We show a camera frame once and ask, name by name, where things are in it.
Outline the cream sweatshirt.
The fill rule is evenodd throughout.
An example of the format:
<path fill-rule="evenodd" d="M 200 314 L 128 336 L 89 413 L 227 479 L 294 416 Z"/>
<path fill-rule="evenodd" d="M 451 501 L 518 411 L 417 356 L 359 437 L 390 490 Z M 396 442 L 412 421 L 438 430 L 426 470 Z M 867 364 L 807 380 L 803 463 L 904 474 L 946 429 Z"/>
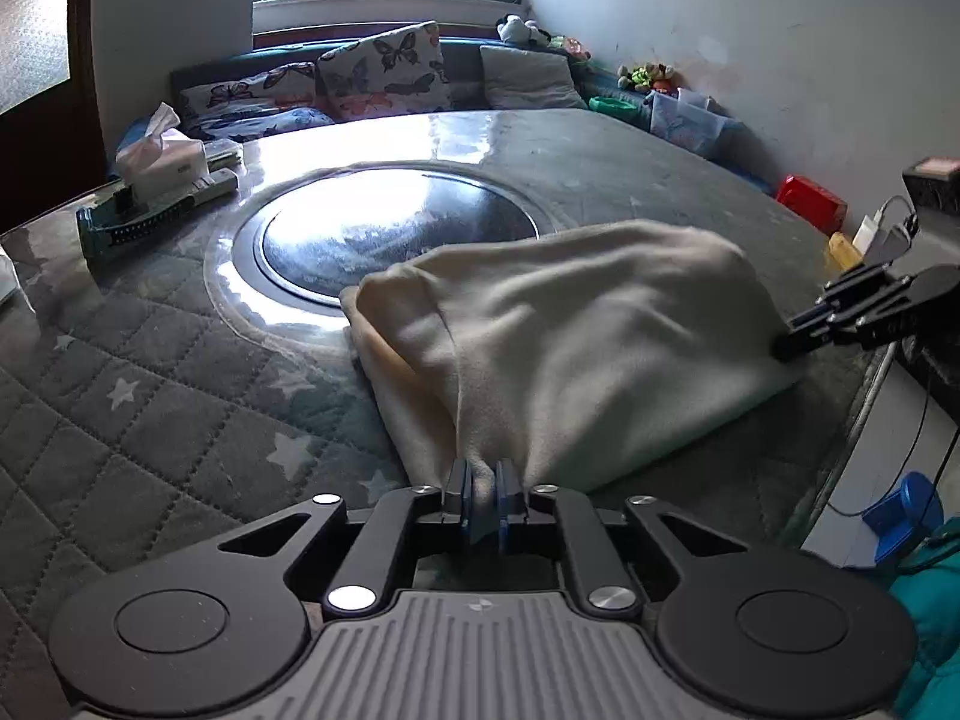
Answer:
<path fill-rule="evenodd" d="M 583 226 L 444 245 L 343 289 L 359 364 L 410 481 L 458 458 L 524 484 L 612 483 L 791 387 L 747 255 L 696 227 Z"/>

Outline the blue round object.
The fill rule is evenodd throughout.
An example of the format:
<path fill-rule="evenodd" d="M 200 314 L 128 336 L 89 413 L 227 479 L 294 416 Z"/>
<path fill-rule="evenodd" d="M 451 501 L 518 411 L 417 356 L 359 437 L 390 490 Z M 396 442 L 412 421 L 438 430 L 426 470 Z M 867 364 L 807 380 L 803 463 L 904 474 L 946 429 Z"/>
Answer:
<path fill-rule="evenodd" d="M 911 553 L 944 523 L 942 500 L 923 473 L 909 472 L 884 499 L 867 509 L 862 522 L 877 543 L 874 564 L 892 564 Z"/>

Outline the clear plastic storage box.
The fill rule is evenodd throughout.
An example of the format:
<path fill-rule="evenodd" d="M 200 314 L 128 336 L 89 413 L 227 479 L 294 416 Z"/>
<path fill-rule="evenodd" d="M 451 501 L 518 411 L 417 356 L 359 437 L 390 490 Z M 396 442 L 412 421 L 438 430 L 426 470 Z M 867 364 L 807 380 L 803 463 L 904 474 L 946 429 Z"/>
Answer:
<path fill-rule="evenodd" d="M 669 94 L 652 91 L 647 100 L 651 103 L 649 132 L 705 160 L 712 160 L 719 153 L 722 138 L 737 125 L 726 115 L 684 103 Z"/>

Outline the teal jacket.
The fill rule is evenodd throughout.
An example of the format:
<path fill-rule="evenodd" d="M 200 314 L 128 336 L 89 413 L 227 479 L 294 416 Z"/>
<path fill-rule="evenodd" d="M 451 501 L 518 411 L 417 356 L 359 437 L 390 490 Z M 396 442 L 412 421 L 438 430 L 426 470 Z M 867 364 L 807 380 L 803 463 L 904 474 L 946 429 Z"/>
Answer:
<path fill-rule="evenodd" d="M 960 717 L 958 518 L 924 539 L 896 567 L 889 592 L 907 608 L 916 655 L 893 702 L 896 718 Z"/>

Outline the green bowl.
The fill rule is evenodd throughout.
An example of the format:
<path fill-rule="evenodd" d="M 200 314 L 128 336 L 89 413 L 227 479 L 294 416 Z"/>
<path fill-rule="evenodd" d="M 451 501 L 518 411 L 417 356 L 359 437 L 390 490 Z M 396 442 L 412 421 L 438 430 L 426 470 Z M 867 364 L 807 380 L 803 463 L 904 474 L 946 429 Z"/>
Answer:
<path fill-rule="evenodd" d="M 590 110 L 608 115 L 622 122 L 633 122 L 640 115 L 640 108 L 631 101 L 612 96 L 592 96 L 587 101 Z"/>

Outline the round black induction cooktop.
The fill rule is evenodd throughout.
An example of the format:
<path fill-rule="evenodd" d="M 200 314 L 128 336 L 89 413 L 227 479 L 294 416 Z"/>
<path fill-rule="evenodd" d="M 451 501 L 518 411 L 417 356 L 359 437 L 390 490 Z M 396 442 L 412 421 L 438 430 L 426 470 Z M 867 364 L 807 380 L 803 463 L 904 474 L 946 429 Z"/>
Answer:
<path fill-rule="evenodd" d="M 274 193 L 231 242 L 241 277 L 267 298 L 332 314 L 364 277 L 443 245 L 540 238 L 555 229 L 524 195 L 415 164 L 331 172 Z"/>

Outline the grey cushion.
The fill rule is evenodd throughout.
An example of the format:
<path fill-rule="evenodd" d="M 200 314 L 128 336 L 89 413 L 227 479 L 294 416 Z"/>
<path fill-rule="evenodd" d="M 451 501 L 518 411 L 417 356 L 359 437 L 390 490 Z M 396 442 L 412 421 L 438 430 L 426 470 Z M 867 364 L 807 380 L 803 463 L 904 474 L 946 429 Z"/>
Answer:
<path fill-rule="evenodd" d="M 562 54 L 482 46 L 480 59 L 493 109 L 586 109 Z"/>

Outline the panda plush toy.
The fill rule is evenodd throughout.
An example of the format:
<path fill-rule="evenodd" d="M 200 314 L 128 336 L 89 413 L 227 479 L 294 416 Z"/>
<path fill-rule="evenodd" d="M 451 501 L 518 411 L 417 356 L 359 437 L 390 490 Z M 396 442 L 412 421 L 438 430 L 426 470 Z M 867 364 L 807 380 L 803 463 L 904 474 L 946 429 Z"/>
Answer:
<path fill-rule="evenodd" d="M 500 18 L 494 29 L 503 43 L 514 47 L 547 47 L 551 41 L 550 34 L 534 20 L 524 20 L 516 13 Z"/>

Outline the white remote control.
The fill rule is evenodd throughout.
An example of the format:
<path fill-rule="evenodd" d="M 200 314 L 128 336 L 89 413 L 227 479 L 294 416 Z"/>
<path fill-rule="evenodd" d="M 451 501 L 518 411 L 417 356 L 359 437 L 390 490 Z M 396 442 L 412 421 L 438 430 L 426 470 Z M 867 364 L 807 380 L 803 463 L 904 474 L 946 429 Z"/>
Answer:
<path fill-rule="evenodd" d="M 195 205 L 201 205 L 231 195 L 238 190 L 238 187 L 238 174 L 229 167 L 222 167 L 199 177 L 189 188 L 187 197 L 194 200 Z"/>

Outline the green packet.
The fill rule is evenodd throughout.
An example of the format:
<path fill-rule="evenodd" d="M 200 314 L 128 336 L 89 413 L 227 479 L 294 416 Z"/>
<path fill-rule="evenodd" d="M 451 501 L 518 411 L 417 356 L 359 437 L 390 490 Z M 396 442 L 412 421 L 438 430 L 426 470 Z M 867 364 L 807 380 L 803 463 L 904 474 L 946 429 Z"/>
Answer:
<path fill-rule="evenodd" d="M 244 161 L 242 145 L 229 138 L 217 138 L 203 144 L 206 169 L 210 172 L 220 169 L 235 169 Z"/>

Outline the pink wet wipes pack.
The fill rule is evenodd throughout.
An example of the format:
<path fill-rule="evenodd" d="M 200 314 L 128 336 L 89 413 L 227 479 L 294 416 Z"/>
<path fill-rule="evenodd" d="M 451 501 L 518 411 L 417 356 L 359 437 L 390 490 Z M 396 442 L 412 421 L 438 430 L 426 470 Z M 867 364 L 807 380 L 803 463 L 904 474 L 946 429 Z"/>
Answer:
<path fill-rule="evenodd" d="M 21 283 L 16 273 L 16 266 L 7 251 L 0 247 L 0 305 L 8 302 L 20 291 Z"/>

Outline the pink tissue box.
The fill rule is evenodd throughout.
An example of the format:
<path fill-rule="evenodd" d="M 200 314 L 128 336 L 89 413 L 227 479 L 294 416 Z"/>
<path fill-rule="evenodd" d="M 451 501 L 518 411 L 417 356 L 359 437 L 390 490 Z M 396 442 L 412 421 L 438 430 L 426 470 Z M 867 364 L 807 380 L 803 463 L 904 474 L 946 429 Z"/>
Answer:
<path fill-rule="evenodd" d="M 161 103 L 145 133 L 117 151 L 117 174 L 139 202 L 186 188 L 208 174 L 202 140 L 187 137 L 179 125 L 178 113 Z"/>

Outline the butterfly pillow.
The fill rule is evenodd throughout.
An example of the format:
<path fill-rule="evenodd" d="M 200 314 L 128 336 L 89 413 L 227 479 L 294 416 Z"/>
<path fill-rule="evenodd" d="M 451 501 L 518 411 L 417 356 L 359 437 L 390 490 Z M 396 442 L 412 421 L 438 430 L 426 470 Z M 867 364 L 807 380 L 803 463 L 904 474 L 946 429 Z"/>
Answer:
<path fill-rule="evenodd" d="M 176 110 L 190 138 L 244 143 L 331 125 L 335 119 L 324 106 L 316 67 L 293 62 L 239 80 L 185 88 Z"/>
<path fill-rule="evenodd" d="M 343 122 L 452 109 L 436 21 L 329 50 L 317 59 L 317 71 Z"/>

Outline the blue sofa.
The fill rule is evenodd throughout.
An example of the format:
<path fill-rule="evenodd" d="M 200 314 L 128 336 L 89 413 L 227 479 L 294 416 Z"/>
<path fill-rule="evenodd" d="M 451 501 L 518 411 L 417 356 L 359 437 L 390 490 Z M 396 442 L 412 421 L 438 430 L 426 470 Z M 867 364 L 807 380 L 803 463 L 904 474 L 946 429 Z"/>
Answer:
<path fill-rule="evenodd" d="M 179 132 L 204 142 L 252 142 L 393 115 L 587 107 L 771 190 L 734 161 L 743 126 L 708 99 L 686 89 L 640 96 L 567 50 L 446 37 L 434 23 L 181 68 L 169 76 L 169 91 Z"/>

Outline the dark wooden door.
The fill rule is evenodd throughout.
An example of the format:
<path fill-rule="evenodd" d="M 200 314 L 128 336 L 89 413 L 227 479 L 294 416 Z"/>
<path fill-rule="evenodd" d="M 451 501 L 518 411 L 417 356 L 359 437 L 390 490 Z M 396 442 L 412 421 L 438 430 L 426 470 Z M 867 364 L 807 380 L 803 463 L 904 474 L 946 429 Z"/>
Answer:
<path fill-rule="evenodd" d="M 91 0 L 2 0 L 2 227 L 103 182 Z"/>

